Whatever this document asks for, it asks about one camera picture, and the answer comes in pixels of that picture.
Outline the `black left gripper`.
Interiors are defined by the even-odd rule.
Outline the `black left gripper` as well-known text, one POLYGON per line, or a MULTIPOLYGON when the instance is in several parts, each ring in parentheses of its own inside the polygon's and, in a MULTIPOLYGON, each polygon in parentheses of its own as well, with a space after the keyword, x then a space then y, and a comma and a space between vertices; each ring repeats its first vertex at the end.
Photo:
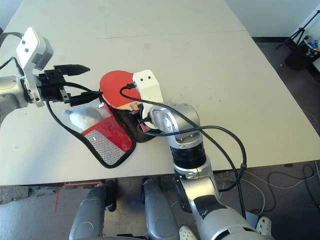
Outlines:
POLYGON ((38 89, 44 101, 69 103, 71 107, 90 103, 102 96, 101 91, 86 91, 80 95, 70 96, 65 90, 66 80, 63 75, 77 76, 89 72, 90 68, 80 64, 54 65, 54 69, 45 70, 37 76, 38 89))

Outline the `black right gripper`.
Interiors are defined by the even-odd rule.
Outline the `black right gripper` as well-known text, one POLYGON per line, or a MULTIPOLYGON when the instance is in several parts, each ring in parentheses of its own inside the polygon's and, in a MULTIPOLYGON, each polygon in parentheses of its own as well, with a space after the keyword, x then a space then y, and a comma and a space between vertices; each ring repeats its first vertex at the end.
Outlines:
POLYGON ((142 122, 143 121, 143 117, 142 117, 141 111, 139 109, 129 112, 129 117, 135 122, 142 122))

